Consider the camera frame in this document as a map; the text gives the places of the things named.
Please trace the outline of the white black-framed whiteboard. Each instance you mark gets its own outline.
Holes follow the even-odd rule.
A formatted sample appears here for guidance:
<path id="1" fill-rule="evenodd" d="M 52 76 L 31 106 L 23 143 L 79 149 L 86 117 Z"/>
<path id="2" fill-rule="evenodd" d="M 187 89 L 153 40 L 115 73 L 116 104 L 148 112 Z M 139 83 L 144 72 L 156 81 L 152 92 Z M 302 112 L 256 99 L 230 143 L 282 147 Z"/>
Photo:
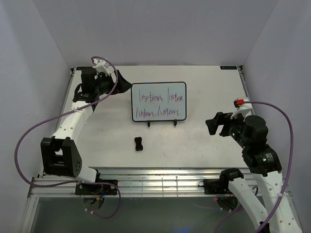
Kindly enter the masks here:
<path id="1" fill-rule="evenodd" d="M 185 82 L 134 83 L 131 87 L 132 120 L 183 121 L 187 118 Z"/>

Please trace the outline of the black whiteboard eraser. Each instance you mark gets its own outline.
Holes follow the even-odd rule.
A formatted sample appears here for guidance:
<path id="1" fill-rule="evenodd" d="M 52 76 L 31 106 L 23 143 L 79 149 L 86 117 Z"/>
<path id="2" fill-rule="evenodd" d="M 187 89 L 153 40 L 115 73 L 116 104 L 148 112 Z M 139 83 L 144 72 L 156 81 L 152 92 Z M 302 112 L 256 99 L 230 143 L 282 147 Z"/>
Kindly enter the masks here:
<path id="1" fill-rule="evenodd" d="M 136 151 L 142 151 L 143 150 L 143 145 L 142 145 L 142 138 L 141 137 L 135 137 L 135 150 Z"/>

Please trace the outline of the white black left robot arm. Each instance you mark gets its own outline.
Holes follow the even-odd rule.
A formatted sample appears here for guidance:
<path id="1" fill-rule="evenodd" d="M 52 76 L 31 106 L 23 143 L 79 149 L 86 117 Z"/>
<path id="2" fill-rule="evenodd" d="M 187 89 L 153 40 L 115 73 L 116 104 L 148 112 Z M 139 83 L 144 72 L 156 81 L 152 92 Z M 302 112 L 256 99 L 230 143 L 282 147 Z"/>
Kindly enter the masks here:
<path id="1" fill-rule="evenodd" d="M 83 164 L 76 141 L 88 118 L 94 113 L 100 96 L 125 93 L 132 87 L 119 70 L 114 73 L 118 78 L 116 82 L 106 68 L 77 67 L 74 74 L 81 76 L 81 83 L 74 91 L 70 109 L 72 113 L 66 116 L 50 138 L 43 138 L 40 144 L 46 174 L 86 182 L 86 188 L 92 194 L 102 191 L 103 182 L 97 178 L 97 170 Z"/>

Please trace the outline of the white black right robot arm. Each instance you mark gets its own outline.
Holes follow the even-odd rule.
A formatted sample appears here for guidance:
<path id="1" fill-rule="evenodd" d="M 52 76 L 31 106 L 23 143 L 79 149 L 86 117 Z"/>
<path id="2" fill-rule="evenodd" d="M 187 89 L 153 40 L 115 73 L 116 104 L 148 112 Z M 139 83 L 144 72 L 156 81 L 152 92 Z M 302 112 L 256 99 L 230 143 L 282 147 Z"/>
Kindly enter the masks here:
<path id="1" fill-rule="evenodd" d="M 266 143 L 268 128 L 259 116 L 234 115 L 218 112 L 206 120 L 210 135 L 222 126 L 220 136 L 231 136 L 242 148 L 242 157 L 248 166 L 263 198 L 260 202 L 247 186 L 237 168 L 223 170 L 219 178 L 220 189 L 234 194 L 247 212 L 259 233 L 300 233 L 288 201 L 281 192 L 285 182 L 277 153 Z"/>

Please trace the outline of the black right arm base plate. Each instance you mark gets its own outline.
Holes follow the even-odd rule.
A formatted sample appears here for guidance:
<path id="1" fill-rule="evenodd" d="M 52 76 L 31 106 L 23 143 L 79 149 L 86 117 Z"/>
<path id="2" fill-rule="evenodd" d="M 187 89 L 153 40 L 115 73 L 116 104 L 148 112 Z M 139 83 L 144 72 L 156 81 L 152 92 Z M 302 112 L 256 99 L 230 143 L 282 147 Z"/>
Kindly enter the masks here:
<path id="1" fill-rule="evenodd" d="M 203 188 L 204 194 L 232 194 L 228 187 L 220 179 L 203 179 L 198 183 L 198 187 Z"/>

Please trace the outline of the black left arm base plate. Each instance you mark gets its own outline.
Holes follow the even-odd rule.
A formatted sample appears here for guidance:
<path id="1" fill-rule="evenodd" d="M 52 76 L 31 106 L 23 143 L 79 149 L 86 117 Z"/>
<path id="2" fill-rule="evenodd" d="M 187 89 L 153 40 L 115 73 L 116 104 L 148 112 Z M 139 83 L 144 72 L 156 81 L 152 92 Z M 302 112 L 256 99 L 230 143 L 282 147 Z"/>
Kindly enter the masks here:
<path id="1" fill-rule="evenodd" d="M 84 184 L 80 183 L 76 185 L 75 195 L 88 196 L 88 195 L 102 195 L 106 193 L 107 195 L 117 195 L 116 189 L 111 185 L 102 184 Z"/>

